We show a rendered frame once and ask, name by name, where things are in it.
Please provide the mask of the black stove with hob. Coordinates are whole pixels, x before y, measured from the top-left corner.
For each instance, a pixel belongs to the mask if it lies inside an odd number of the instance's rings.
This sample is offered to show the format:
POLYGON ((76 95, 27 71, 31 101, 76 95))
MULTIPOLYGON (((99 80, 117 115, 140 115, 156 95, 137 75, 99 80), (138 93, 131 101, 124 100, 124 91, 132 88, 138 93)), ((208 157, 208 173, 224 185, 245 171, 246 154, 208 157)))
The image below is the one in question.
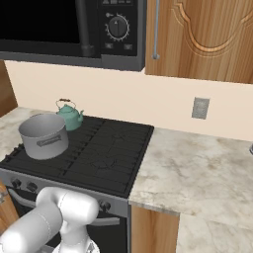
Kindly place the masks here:
MULTIPOLYGON (((120 223, 90 224, 88 233, 101 253, 130 253, 128 197, 152 133, 148 125, 85 117, 81 127, 68 134, 68 149, 55 158, 35 160, 23 145, 15 147, 0 161, 0 181, 33 202, 42 188, 58 187, 110 203, 108 212, 100 208, 98 218, 118 217, 120 223), (20 189, 13 187, 13 179, 22 182, 20 189), (27 189, 28 182, 38 186, 35 193, 27 189)), ((32 210, 12 200, 19 215, 32 210)))

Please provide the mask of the teal kettle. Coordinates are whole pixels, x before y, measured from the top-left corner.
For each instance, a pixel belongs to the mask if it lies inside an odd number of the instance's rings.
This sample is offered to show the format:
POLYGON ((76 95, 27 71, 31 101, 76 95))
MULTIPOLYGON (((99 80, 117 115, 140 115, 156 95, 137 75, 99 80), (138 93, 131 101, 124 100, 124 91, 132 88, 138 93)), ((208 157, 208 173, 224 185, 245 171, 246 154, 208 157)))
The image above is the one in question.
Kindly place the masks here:
POLYGON ((70 99, 59 99, 55 104, 58 107, 56 113, 64 118, 67 131, 73 131, 81 127, 83 111, 78 112, 74 102, 70 99))

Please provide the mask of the grey metal pot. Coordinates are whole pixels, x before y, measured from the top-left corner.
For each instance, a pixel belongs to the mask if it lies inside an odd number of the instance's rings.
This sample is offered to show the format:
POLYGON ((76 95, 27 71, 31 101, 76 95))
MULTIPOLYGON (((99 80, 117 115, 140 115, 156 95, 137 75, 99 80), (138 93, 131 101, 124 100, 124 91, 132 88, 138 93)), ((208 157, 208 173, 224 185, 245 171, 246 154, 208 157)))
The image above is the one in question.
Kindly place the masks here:
POLYGON ((68 148, 64 119, 57 114, 38 114, 19 126, 26 153, 33 159, 47 160, 62 154, 68 148))

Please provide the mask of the wooden base cabinet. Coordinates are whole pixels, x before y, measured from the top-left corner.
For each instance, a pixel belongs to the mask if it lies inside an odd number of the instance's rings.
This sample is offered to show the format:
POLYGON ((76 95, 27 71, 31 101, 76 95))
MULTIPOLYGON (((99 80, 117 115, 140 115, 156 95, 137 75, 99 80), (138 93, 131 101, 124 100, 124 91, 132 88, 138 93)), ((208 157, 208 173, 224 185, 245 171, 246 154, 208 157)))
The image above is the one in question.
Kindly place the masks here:
POLYGON ((131 253, 176 253, 180 216, 131 207, 131 253))

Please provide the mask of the carved wooden cabinet door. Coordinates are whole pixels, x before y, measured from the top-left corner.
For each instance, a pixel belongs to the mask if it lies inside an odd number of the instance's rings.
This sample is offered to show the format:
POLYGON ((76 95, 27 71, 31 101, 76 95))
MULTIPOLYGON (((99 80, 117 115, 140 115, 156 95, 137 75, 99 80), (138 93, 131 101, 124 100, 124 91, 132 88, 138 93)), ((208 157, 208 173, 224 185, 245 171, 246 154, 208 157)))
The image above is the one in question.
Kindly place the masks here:
POLYGON ((253 84, 253 0, 147 0, 147 75, 253 84))

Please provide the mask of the plain wooden cabinet side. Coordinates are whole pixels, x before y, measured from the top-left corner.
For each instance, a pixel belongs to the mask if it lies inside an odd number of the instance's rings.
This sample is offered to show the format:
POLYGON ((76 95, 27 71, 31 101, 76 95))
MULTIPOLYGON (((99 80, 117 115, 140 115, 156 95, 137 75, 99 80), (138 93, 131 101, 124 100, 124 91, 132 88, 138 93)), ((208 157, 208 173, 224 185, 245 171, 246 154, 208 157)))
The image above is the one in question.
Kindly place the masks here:
POLYGON ((18 107, 10 77, 3 60, 0 60, 0 118, 18 107))

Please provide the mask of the wooden base cabinet door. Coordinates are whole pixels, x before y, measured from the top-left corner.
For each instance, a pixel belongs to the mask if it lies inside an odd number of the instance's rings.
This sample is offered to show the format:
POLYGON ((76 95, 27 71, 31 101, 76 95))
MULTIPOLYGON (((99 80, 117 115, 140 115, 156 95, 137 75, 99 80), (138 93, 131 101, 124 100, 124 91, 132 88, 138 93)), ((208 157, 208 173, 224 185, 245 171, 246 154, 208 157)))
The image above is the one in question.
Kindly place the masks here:
POLYGON ((0 181, 0 235, 18 219, 18 213, 7 188, 0 181))

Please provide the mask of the black microwave dial knob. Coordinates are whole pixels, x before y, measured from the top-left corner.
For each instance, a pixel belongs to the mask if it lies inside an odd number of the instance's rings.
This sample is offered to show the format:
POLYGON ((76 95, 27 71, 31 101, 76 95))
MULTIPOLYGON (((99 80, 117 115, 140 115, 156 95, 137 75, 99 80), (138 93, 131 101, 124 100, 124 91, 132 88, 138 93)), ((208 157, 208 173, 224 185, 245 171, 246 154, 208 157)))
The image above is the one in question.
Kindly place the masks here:
POLYGON ((129 34, 129 23, 127 18, 117 14, 106 24, 106 33, 114 42, 122 42, 129 34))

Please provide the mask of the black microwave oven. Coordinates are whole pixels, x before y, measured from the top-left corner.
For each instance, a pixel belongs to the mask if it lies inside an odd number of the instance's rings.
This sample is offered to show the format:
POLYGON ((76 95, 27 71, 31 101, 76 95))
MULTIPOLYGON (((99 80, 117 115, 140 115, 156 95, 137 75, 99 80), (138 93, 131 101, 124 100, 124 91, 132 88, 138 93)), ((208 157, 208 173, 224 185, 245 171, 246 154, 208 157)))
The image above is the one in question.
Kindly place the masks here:
POLYGON ((140 71, 145 60, 146 0, 86 0, 93 56, 82 53, 75 0, 0 0, 0 59, 140 71), (114 42, 106 24, 126 17, 129 34, 114 42))

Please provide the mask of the grey wall outlet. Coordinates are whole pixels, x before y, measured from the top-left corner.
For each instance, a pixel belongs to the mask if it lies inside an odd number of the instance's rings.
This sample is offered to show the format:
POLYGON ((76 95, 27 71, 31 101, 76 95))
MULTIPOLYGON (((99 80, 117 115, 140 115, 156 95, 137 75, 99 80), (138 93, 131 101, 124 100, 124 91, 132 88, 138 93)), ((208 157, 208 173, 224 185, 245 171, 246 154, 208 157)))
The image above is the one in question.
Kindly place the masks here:
POLYGON ((194 100, 192 117, 194 119, 205 120, 207 118, 209 104, 209 99, 196 97, 194 100))

